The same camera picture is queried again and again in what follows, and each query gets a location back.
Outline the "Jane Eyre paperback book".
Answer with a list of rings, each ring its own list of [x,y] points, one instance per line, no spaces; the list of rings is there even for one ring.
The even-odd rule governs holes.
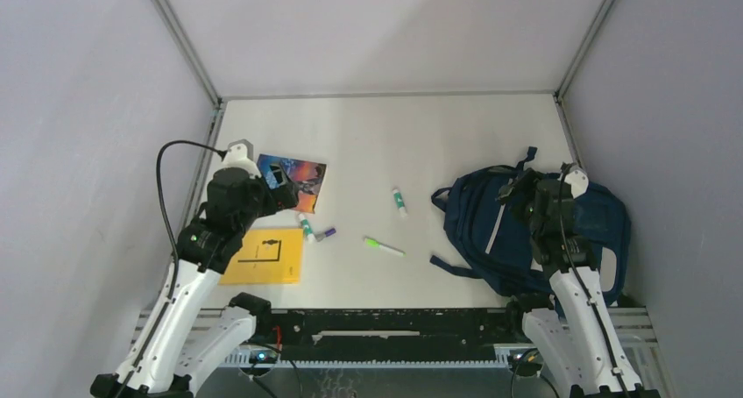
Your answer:
[[[283,166],[291,181],[297,186],[300,201],[294,210],[314,214],[327,165],[314,161],[260,154],[257,165],[264,177],[269,173],[270,163],[279,163]]]

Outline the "navy blue backpack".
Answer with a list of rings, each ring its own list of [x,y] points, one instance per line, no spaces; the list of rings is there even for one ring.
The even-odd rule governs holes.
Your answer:
[[[431,264],[455,276],[483,280],[502,296],[551,293],[548,279],[532,267],[527,225],[515,215],[516,207],[525,203],[523,197],[517,195],[507,204],[499,201],[500,189],[523,173],[536,153],[531,146],[514,166],[484,167],[436,190],[431,202],[443,211],[445,234],[467,265],[455,267],[436,256]],[[604,251],[616,258],[613,284],[604,292],[605,301],[612,304],[620,298],[626,280],[631,241],[626,206],[608,188],[590,182],[576,200],[574,218],[575,232],[591,241],[597,259]]]

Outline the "yellow paperback book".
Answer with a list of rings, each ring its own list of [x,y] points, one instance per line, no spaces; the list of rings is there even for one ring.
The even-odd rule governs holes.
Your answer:
[[[221,286],[295,284],[301,279],[304,237],[300,228],[251,229],[231,259]]]

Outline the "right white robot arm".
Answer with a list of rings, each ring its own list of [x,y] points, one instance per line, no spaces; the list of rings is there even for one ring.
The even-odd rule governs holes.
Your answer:
[[[622,347],[591,241],[574,229],[575,200],[588,187],[586,172],[566,164],[558,177],[528,169],[501,189],[502,204],[524,199],[516,215],[557,301],[514,311],[506,318],[507,333],[533,343],[559,397],[658,397]]]

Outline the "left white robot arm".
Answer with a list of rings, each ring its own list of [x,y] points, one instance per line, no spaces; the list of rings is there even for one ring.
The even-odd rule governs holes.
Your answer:
[[[207,186],[207,199],[177,237],[177,260],[144,331],[114,373],[99,374],[94,397],[193,397],[240,344],[266,341],[273,332],[271,303],[248,293],[232,297],[221,318],[192,344],[188,335],[243,239],[260,217],[290,209],[298,187],[279,165],[270,188],[251,164],[224,167]]]

